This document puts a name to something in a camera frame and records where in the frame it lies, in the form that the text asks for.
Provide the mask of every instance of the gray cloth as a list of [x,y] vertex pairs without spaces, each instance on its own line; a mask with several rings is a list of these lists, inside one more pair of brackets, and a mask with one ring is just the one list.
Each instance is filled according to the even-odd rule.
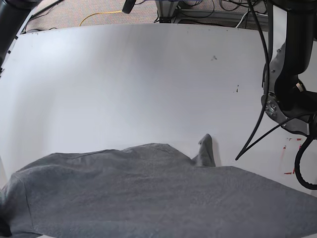
[[0,212],[14,238],[317,233],[315,197],[239,168],[193,166],[166,144],[46,156],[12,176]]

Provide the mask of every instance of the white tabletop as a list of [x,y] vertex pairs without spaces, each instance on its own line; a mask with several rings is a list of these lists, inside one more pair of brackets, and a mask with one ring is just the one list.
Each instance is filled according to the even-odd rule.
[[[311,91],[317,91],[316,64],[314,47],[301,77]],[[218,166],[310,193],[295,175],[284,174],[293,170],[300,136],[278,129],[234,161],[260,114],[263,66],[260,37],[252,30],[147,24],[22,35],[0,80],[6,175],[54,152],[145,143],[168,143],[194,157],[209,133]],[[265,115],[256,137],[275,125]],[[314,145],[302,161],[310,182],[317,178]]]

